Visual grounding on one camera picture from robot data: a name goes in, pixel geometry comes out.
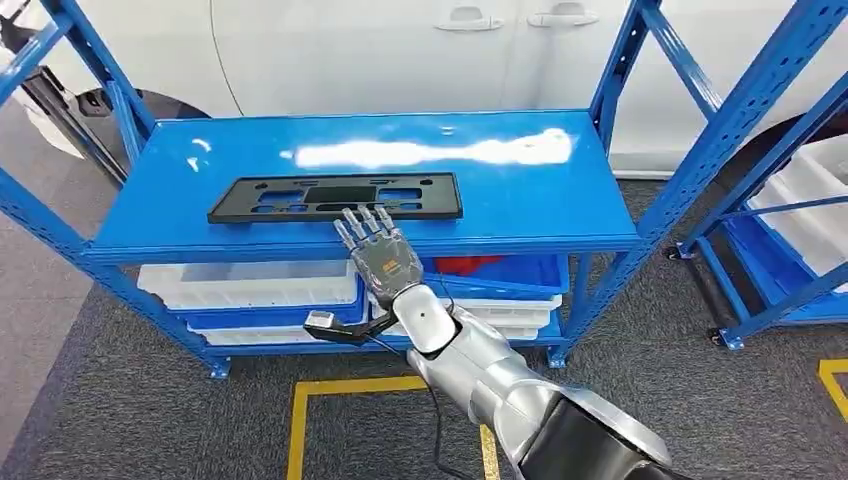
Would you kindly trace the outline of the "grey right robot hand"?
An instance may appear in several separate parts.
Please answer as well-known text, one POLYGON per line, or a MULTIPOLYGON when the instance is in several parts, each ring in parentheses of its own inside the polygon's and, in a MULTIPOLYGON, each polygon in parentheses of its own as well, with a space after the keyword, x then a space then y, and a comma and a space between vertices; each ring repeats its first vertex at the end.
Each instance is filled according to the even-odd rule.
POLYGON ((423 266, 382 205, 345 207, 334 227, 367 289, 386 310, 405 290, 422 282, 423 266))

